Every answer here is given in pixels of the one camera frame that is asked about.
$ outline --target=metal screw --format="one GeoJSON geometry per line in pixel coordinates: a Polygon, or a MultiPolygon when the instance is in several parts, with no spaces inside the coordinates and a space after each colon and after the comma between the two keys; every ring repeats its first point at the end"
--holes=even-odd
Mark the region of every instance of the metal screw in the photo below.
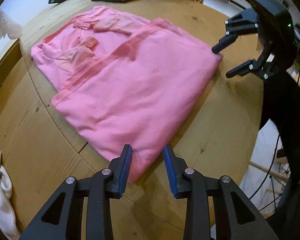
{"type": "Polygon", "coordinates": [[[221,180],[224,182],[224,183],[229,183],[231,181],[230,177],[229,176],[222,176],[221,180]]]}
{"type": "Polygon", "coordinates": [[[69,178],[66,179],[67,184],[72,184],[72,183],[74,183],[74,181],[75,181],[74,177],[69,177],[69,178]]]}
{"type": "Polygon", "coordinates": [[[101,173],[102,173],[103,175],[109,175],[109,174],[111,173],[111,169],[108,169],[108,168],[103,169],[103,170],[101,171],[101,173]]]}
{"type": "Polygon", "coordinates": [[[192,168],[186,168],[185,169],[185,173],[186,174],[194,174],[194,169],[192,169],[192,168]]]}

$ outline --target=white cloth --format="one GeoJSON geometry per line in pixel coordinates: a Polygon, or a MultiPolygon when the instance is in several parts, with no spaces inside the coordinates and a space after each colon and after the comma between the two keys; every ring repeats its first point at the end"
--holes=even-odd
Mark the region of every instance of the white cloth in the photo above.
{"type": "Polygon", "coordinates": [[[20,233],[18,232],[18,229],[16,227],[16,217],[9,201],[11,195],[11,180],[5,168],[0,165],[0,229],[9,240],[18,240],[20,237],[20,233]]]}
{"type": "Polygon", "coordinates": [[[6,35],[8,35],[10,40],[18,39],[22,35],[22,29],[19,23],[0,10],[0,39],[6,35]]]}

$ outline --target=wood grain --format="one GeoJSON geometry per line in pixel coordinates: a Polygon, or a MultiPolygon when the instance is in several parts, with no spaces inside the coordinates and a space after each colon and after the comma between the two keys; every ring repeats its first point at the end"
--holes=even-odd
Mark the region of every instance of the wood grain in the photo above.
{"type": "MultiPolygon", "coordinates": [[[[0,150],[2,164],[13,182],[12,205],[18,226],[24,230],[64,179],[90,177],[95,171],[56,128],[24,62],[15,66],[3,88],[18,73],[24,75],[18,79],[0,115],[0,150]]],[[[152,216],[125,197],[111,201],[111,214],[116,239],[173,240],[183,235],[182,230],[152,216]]]]}

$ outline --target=floor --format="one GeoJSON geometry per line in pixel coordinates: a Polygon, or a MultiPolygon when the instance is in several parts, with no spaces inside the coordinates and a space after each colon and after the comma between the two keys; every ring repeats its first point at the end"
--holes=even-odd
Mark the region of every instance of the floor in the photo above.
{"type": "MultiPolygon", "coordinates": [[[[229,17],[233,17],[234,15],[242,11],[242,8],[234,5],[233,3],[230,3],[227,0],[204,0],[203,4],[229,17]]],[[[267,122],[267,124],[258,133],[258,137],[256,140],[255,147],[253,149],[251,161],[268,168],[271,164],[274,155],[277,138],[278,138],[278,130],[274,125],[274,123],[271,120],[269,120],[269,122],[267,122]]],[[[280,149],[281,147],[282,147],[282,143],[279,140],[277,148],[280,149]]],[[[279,165],[274,164],[272,170],[279,171],[279,165]]],[[[259,187],[265,175],[266,174],[260,171],[259,169],[249,166],[245,176],[241,181],[240,188],[248,197],[250,197],[255,192],[255,190],[259,187]]],[[[281,192],[282,185],[276,180],[273,180],[273,183],[274,183],[274,191],[281,192]]],[[[251,201],[258,209],[261,209],[264,206],[266,206],[268,203],[273,201],[273,199],[274,196],[272,192],[271,179],[268,177],[265,183],[263,184],[263,186],[261,187],[261,189],[252,198],[251,201]]],[[[261,213],[270,213],[273,211],[274,211],[274,204],[271,204],[267,208],[262,210],[261,213]]]]}

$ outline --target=blue gripper pad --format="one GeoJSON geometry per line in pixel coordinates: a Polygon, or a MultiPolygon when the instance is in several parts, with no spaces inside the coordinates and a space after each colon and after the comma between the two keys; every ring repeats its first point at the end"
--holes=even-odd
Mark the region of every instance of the blue gripper pad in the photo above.
{"type": "Polygon", "coordinates": [[[126,190],[130,166],[132,162],[132,147],[125,144],[120,157],[111,161],[109,169],[113,172],[113,178],[106,184],[106,191],[111,198],[121,198],[126,190]]]}
{"type": "Polygon", "coordinates": [[[163,157],[173,196],[177,199],[187,197],[191,185],[182,176],[183,171],[187,168],[185,160],[175,156],[170,144],[164,147],[163,157]]]}

